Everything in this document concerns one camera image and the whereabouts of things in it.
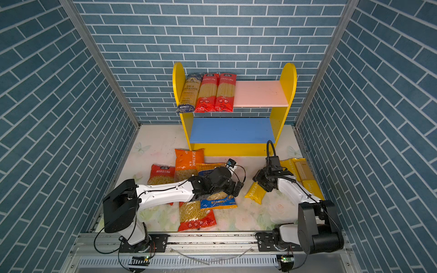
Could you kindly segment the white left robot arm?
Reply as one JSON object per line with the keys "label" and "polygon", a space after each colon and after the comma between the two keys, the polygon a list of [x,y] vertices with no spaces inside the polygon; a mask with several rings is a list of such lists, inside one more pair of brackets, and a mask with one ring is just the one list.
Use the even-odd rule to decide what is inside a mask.
{"label": "white left robot arm", "polygon": [[233,180],[234,167],[216,167],[207,175],[191,176],[177,183],[140,185],[128,179],[102,200],[106,233],[119,233],[127,243],[136,245],[148,240],[146,227],[137,220],[138,212],[173,202],[206,200],[215,193],[238,196],[245,180]]}

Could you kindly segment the aluminium corner post right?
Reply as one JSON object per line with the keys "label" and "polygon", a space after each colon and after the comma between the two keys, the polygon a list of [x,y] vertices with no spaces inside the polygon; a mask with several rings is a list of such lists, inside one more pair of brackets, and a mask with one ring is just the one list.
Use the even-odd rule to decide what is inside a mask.
{"label": "aluminium corner post right", "polygon": [[295,128],[300,128],[301,124],[303,123],[304,117],[307,113],[307,110],[310,107],[311,101],[316,95],[317,89],[323,79],[323,76],[325,75],[325,72],[330,64],[330,61],[332,60],[332,57],[341,41],[341,38],[344,35],[344,32],[352,18],[353,13],[355,12],[355,9],[359,3],[359,0],[350,0],[347,2],[343,13],[340,17],[339,24],[335,28],[335,31],[333,32],[332,39],[330,41],[330,44],[327,47],[327,50],[324,54],[324,57],[320,63],[320,66],[318,68],[318,71],[314,77],[313,83],[308,91],[307,97],[303,102],[303,105],[299,111],[299,114],[297,116],[296,122],[295,122]]}

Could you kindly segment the red spaghetti bag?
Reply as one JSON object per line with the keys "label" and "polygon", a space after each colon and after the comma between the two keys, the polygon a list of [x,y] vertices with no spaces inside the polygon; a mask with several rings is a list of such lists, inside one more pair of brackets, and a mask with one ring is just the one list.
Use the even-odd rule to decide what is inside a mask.
{"label": "red spaghetti bag", "polygon": [[218,73],[207,73],[203,76],[195,107],[196,113],[215,111],[219,80],[220,75]]}
{"label": "red spaghetti bag", "polygon": [[222,73],[217,89],[215,111],[232,112],[234,106],[234,97],[236,90],[237,75],[231,73]]}

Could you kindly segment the blue elbow pasta bag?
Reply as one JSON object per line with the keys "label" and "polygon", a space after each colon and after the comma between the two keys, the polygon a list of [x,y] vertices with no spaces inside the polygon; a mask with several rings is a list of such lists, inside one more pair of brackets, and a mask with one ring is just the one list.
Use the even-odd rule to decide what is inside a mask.
{"label": "blue elbow pasta bag", "polygon": [[201,210],[234,209],[237,207],[234,196],[227,195],[224,192],[214,194],[208,197],[207,200],[201,200],[200,202]]}

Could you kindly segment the red macaroni bag front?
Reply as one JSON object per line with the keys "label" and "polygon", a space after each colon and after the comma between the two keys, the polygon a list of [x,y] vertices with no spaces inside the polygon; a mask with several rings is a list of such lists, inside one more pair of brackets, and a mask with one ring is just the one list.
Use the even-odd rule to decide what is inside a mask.
{"label": "red macaroni bag front", "polygon": [[213,210],[202,210],[200,201],[179,203],[179,232],[217,225]]}

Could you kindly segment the red macaroni bag back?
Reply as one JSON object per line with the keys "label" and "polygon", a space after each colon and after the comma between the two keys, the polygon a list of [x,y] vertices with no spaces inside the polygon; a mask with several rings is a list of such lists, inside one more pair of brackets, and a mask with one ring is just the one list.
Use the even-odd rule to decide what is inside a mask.
{"label": "red macaroni bag back", "polygon": [[175,182],[175,167],[154,164],[151,166],[148,185],[171,184]]}

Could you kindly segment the yellow shelf unit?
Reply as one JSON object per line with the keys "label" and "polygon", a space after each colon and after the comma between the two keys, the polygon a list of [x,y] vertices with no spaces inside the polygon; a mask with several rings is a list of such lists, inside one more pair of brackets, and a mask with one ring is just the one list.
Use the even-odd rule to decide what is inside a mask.
{"label": "yellow shelf unit", "polygon": [[189,150],[207,157],[262,157],[277,144],[297,91],[297,69],[287,63],[277,81],[237,81],[234,111],[182,113]]}

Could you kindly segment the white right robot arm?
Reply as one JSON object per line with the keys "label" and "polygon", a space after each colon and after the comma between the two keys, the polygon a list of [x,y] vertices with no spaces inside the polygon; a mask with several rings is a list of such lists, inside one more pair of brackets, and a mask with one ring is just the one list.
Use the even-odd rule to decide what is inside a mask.
{"label": "white right robot arm", "polygon": [[344,238],[334,203],[321,200],[306,190],[283,168],[266,166],[253,178],[266,192],[279,190],[298,209],[296,224],[278,225],[273,230],[279,249],[299,245],[306,254],[331,253],[344,247]]}

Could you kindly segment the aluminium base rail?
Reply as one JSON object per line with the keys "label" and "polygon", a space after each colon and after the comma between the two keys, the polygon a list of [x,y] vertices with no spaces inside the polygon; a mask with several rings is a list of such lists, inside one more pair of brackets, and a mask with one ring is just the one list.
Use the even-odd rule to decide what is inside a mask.
{"label": "aluminium base rail", "polygon": [[113,252],[116,235],[82,233],[63,273],[358,273],[348,241],[332,253],[306,255],[290,244],[280,249],[269,232],[152,233],[156,246],[142,253]]}

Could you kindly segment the yellow spaghetti box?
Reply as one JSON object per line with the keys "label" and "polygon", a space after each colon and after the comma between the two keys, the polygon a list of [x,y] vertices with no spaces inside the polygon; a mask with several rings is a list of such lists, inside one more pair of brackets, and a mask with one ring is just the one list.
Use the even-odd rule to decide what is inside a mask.
{"label": "yellow spaghetti box", "polygon": [[314,196],[324,200],[322,191],[313,175],[309,164],[305,158],[297,158],[292,160],[295,164],[297,172],[300,177],[300,182],[303,184],[306,190],[312,193]]}
{"label": "yellow spaghetti box", "polygon": [[[286,193],[291,201],[295,204],[300,203],[302,197],[302,183],[300,182],[300,177],[295,167],[293,159],[279,160],[279,157],[273,157],[271,159],[266,159],[268,167],[273,167],[273,169],[281,169],[281,167],[286,167],[292,174],[294,182],[286,181],[285,179],[279,180],[279,191]],[[262,200],[267,192],[263,190],[256,182],[253,182],[250,190],[245,195],[245,198],[252,199],[257,204],[262,204]]]}

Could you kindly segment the dark blue spaghetti bag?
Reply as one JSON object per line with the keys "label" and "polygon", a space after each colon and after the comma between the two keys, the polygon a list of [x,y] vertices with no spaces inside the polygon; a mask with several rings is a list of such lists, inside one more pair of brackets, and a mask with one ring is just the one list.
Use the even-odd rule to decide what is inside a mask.
{"label": "dark blue spaghetti bag", "polygon": [[187,76],[181,99],[177,106],[177,113],[192,113],[195,111],[202,78],[202,73],[192,73]]}

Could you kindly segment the red macaroni bag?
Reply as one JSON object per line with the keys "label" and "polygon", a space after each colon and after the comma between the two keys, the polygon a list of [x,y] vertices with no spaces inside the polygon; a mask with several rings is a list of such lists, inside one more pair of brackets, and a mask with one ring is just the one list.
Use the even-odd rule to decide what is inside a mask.
{"label": "red macaroni bag", "polygon": [[217,225],[213,210],[202,210],[200,201],[179,203],[179,232]]}
{"label": "red macaroni bag", "polygon": [[154,164],[151,166],[148,185],[171,184],[175,182],[175,167]]}

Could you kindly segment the aluminium corner post left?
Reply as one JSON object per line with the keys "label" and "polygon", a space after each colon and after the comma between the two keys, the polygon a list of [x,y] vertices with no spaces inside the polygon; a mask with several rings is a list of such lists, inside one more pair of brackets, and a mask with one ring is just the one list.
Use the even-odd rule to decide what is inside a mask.
{"label": "aluminium corner post left", "polygon": [[131,122],[135,126],[136,129],[139,129],[141,124],[135,115],[132,107],[129,105],[123,91],[121,90],[117,80],[115,79],[114,75],[112,74],[112,71],[110,70],[107,62],[105,61],[104,56],[102,55],[97,43],[94,41],[89,29],[87,28],[84,20],[82,19],[81,15],[79,14],[79,11],[77,10],[75,4],[71,0],[60,0],[60,4],[62,5],[63,9],[67,13],[69,19],[73,23],[75,29],[79,33],[80,37],[82,38],[83,42],[85,43],[87,49],[91,53],[92,57],[94,58],[96,64],[99,66],[102,74],[104,75],[105,79],[111,86],[113,93],[118,98],[119,102],[121,103],[122,107],[126,111],[126,114],[130,118]]}

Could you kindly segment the orange pasta bag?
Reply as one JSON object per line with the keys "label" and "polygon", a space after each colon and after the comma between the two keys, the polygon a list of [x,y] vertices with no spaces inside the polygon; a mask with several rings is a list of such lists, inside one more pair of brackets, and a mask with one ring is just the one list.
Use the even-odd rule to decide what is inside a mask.
{"label": "orange pasta bag", "polygon": [[197,175],[198,171],[196,164],[204,163],[204,150],[181,150],[175,149],[175,181],[180,182],[190,178],[192,175]]}

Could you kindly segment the aluminium corner post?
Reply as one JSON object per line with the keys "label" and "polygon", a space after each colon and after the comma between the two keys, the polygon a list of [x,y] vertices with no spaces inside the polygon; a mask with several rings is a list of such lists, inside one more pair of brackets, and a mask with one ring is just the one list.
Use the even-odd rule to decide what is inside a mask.
{"label": "aluminium corner post", "polygon": [[323,76],[325,75],[325,72],[330,64],[330,61],[332,60],[332,57],[341,41],[341,38],[344,35],[344,32],[352,18],[353,13],[355,12],[355,9],[359,3],[359,0],[350,0],[347,2],[343,13],[340,17],[339,24],[335,28],[335,31],[333,32],[332,39],[330,41],[330,44],[327,47],[327,50],[324,54],[324,57],[320,63],[320,66],[318,68],[318,71],[314,77],[313,83],[308,91],[307,97],[303,102],[303,105],[299,111],[299,114],[297,116],[296,122],[295,122],[295,128],[300,128],[301,124],[303,123],[304,117],[307,113],[307,110],[310,107],[311,101],[316,95],[317,89],[323,79]]}
{"label": "aluminium corner post", "polygon": [[94,58],[96,64],[99,66],[102,74],[104,75],[105,79],[111,86],[113,93],[118,98],[119,102],[121,103],[122,107],[126,111],[126,114],[130,118],[131,122],[135,126],[136,129],[139,129],[141,124],[135,115],[132,107],[129,105],[123,91],[121,90],[117,80],[115,79],[114,75],[112,74],[112,71],[110,70],[107,62],[105,61],[104,56],[102,55],[97,43],[94,41],[89,29],[87,28],[84,20],[82,19],[81,15],[79,14],[79,11],[77,10],[75,4],[71,0],[60,0],[60,4],[62,5],[63,9],[67,13],[69,19],[73,23],[75,29],[79,33],[80,37],[82,38],[83,42],[85,43],[87,49],[91,53],[92,57]]}

